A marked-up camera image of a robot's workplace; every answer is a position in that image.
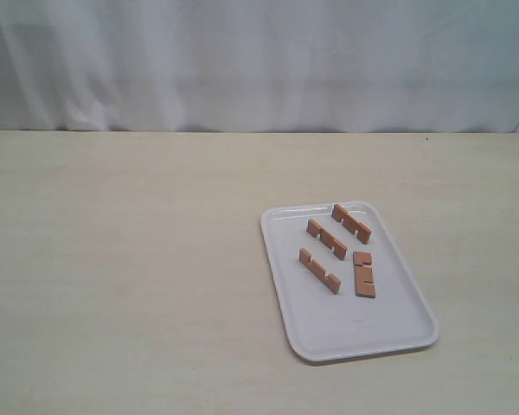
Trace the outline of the notched wooden piece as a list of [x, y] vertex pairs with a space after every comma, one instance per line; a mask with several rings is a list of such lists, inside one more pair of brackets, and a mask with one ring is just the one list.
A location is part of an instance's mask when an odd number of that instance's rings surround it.
[[319, 239], [319, 241], [330, 249], [338, 259], [345, 260], [348, 247], [327, 229], [322, 227], [316, 220], [308, 220], [306, 232], [310, 236]]
[[311, 253], [305, 248], [301, 248], [298, 255], [299, 262], [312, 273], [333, 295], [340, 291], [341, 280], [326, 270], [312, 258]]
[[347, 209], [340, 204], [335, 204], [332, 209], [331, 217], [340, 223], [349, 233], [355, 235], [360, 242], [367, 245], [371, 236], [371, 229], [356, 220]]
[[375, 298], [373, 259], [369, 252], [353, 252], [356, 295], [358, 297]]

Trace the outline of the white plastic tray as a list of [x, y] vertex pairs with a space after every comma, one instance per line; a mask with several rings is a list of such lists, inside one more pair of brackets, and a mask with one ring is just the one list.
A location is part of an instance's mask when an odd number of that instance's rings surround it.
[[[309, 362], [327, 362], [426, 348], [439, 338], [438, 321], [379, 212], [365, 201], [341, 204], [372, 233], [367, 245], [332, 219], [333, 202], [274, 207], [261, 216], [286, 337]], [[348, 251], [338, 259], [306, 232], [316, 220]], [[305, 248], [327, 273], [341, 280], [333, 295], [298, 260]], [[375, 298], [356, 295], [353, 252], [373, 259]]]

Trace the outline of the white backdrop curtain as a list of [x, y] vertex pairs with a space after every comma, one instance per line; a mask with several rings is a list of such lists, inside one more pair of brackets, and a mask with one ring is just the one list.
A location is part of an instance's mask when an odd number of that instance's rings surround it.
[[0, 129], [519, 132], [519, 1], [0, 1]]

